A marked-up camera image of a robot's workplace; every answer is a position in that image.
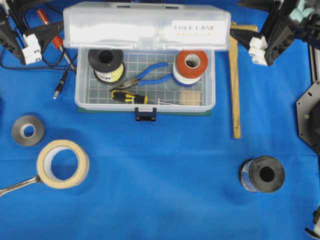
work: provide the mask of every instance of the blue tablecloth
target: blue tablecloth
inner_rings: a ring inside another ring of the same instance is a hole
[[[237,7],[235,0],[196,2],[230,11],[233,21],[259,29],[267,16]],[[61,19],[45,9],[53,21]],[[41,24],[34,12],[27,16],[32,26]],[[50,46],[45,56],[54,61],[58,54]],[[53,100],[62,72],[0,69],[1,188],[34,176],[37,156],[50,141],[74,141],[90,157],[88,177],[77,187],[32,184],[0,198],[0,238],[309,239],[304,228],[313,228],[320,200],[318,160],[297,135],[295,108],[311,83],[307,45],[297,40],[272,67],[254,65],[239,48],[239,140],[232,138],[228,54],[218,52],[215,60],[211,116],[160,114],[153,123],[135,122],[131,112],[77,112],[73,73]],[[4,63],[18,61],[6,53]],[[26,114],[46,127],[43,141],[33,147],[18,146],[11,136],[15,120]],[[285,183],[276,193],[250,193],[239,183],[240,164],[261,155],[276,157],[285,168]],[[69,168],[57,174],[67,175],[72,163],[66,160]]]

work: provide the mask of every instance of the teal part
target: teal part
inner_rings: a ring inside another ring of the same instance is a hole
[[[298,6],[290,13],[289,16],[293,21],[301,23],[304,18],[307,18],[315,11],[312,7],[305,8],[306,4],[305,0],[300,0]]]

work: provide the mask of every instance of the yellow and black screwdriver handle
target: yellow and black screwdriver handle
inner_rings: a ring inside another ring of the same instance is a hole
[[[112,99],[123,103],[147,104],[148,96],[141,96],[123,90],[113,90]]]

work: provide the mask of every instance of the tool box lid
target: tool box lid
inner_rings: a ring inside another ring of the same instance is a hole
[[[229,48],[231,15],[211,5],[81,2],[63,19],[67,48]]]

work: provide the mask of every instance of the black wire spool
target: black wire spool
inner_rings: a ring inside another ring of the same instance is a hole
[[[90,49],[88,61],[95,78],[103,84],[118,83],[125,75],[124,52],[118,49]]]
[[[239,181],[249,192],[273,193],[285,181],[282,164],[272,156],[260,156],[243,162],[238,171]]]

